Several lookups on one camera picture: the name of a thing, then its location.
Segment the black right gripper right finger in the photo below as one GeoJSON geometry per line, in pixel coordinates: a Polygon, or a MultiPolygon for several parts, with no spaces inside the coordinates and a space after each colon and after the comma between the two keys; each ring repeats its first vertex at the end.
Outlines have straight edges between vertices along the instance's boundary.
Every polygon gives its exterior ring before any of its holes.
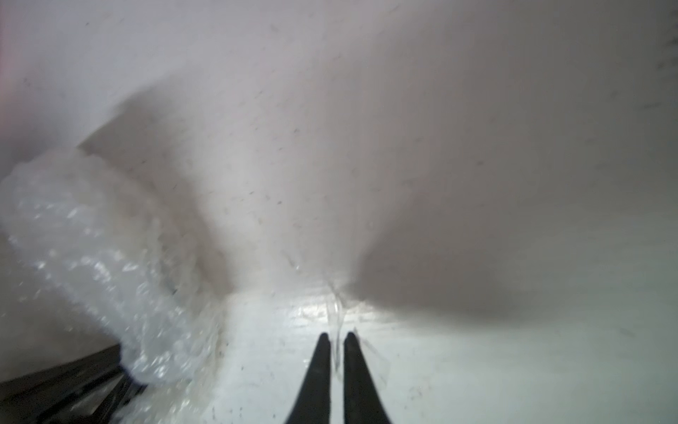
{"type": "Polygon", "coordinates": [[[390,424],[365,362],[358,336],[344,340],[344,423],[390,424]]]}

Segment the stack of bubble wrap sheets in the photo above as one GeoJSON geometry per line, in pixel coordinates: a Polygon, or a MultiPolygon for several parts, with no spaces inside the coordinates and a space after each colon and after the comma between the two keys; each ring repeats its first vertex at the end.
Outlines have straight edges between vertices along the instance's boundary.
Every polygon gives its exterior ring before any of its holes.
{"type": "Polygon", "coordinates": [[[125,423],[196,423],[221,316],[194,239],[152,192],[97,155],[54,150],[1,182],[1,226],[39,282],[121,346],[146,392],[125,423]]]}

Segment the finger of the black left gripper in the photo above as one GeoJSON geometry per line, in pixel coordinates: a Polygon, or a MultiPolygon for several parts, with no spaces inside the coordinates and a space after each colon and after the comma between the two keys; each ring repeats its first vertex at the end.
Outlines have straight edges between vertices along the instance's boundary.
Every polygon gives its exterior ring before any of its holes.
{"type": "Polygon", "coordinates": [[[121,364],[121,347],[1,383],[3,423],[115,423],[146,390],[121,364]]]}

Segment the clear tape strip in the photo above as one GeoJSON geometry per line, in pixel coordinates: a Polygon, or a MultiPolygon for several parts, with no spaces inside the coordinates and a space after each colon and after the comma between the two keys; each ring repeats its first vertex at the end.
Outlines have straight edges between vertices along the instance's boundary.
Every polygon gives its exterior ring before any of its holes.
{"type": "Polygon", "coordinates": [[[329,294],[326,298],[328,319],[328,335],[331,344],[331,374],[339,383],[344,381],[344,340],[349,331],[355,333],[362,353],[371,372],[371,376],[378,390],[383,390],[388,385],[390,361],[376,348],[367,337],[363,336],[357,327],[350,330],[344,328],[345,318],[355,306],[342,294],[334,281],[325,279],[329,294]]]}

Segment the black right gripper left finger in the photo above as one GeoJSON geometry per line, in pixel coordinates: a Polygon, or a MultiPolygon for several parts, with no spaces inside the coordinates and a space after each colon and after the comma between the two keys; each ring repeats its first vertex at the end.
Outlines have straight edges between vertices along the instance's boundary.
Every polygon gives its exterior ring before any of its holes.
{"type": "Polygon", "coordinates": [[[331,362],[329,335],[321,333],[287,424],[330,423],[331,362]]]}

